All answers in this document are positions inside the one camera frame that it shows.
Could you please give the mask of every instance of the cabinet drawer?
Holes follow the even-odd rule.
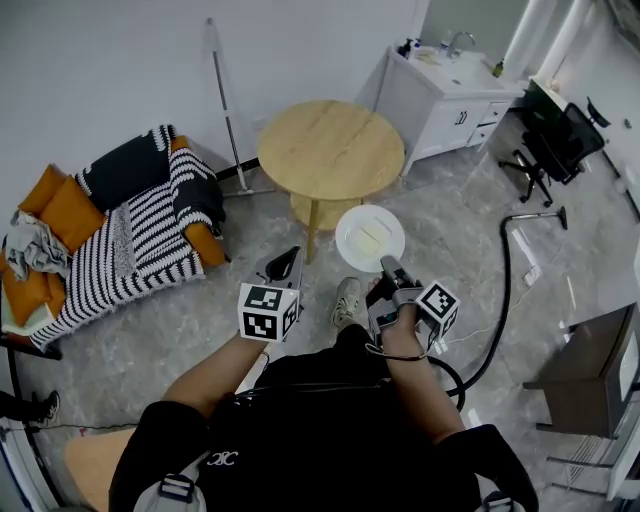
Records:
[[[478,124],[497,123],[509,110],[510,103],[490,103],[482,121]]]
[[[469,142],[467,142],[467,146],[475,146],[476,144],[482,144],[483,142],[489,140],[489,137],[491,137],[491,134],[493,133],[493,130],[496,129],[496,126],[498,126],[498,123],[478,126],[473,132],[473,135],[471,135]]]

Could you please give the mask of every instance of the faucet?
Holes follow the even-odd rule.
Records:
[[[473,34],[469,32],[457,32],[456,35],[453,36],[453,39],[451,40],[451,44],[449,45],[449,49],[447,50],[447,57],[449,57],[450,59],[453,58],[453,52],[455,51],[455,46],[456,46],[456,43],[458,42],[458,37],[460,36],[467,36],[469,39],[471,39],[473,46],[476,45],[476,38],[473,37]]]

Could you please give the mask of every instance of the table leg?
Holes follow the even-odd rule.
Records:
[[[314,242],[316,238],[316,231],[318,229],[318,201],[311,201],[311,212],[309,213],[309,224],[307,228],[307,265],[311,263],[313,259]]]

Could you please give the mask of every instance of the hand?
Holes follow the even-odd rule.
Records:
[[[380,282],[380,279],[374,279],[369,283],[369,291],[371,291],[378,282]],[[400,311],[398,311],[398,321],[382,330],[382,342],[385,345],[388,342],[399,339],[419,343],[418,338],[416,338],[416,308],[417,306],[415,304],[405,304],[400,308]]]

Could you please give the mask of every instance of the gray cloth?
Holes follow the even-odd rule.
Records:
[[[113,269],[116,277],[127,277],[136,271],[136,257],[133,251],[131,215],[129,203],[122,203],[113,210]]]
[[[69,275],[69,252],[44,222],[17,210],[11,217],[5,257],[18,281],[25,281],[29,268],[39,272]]]

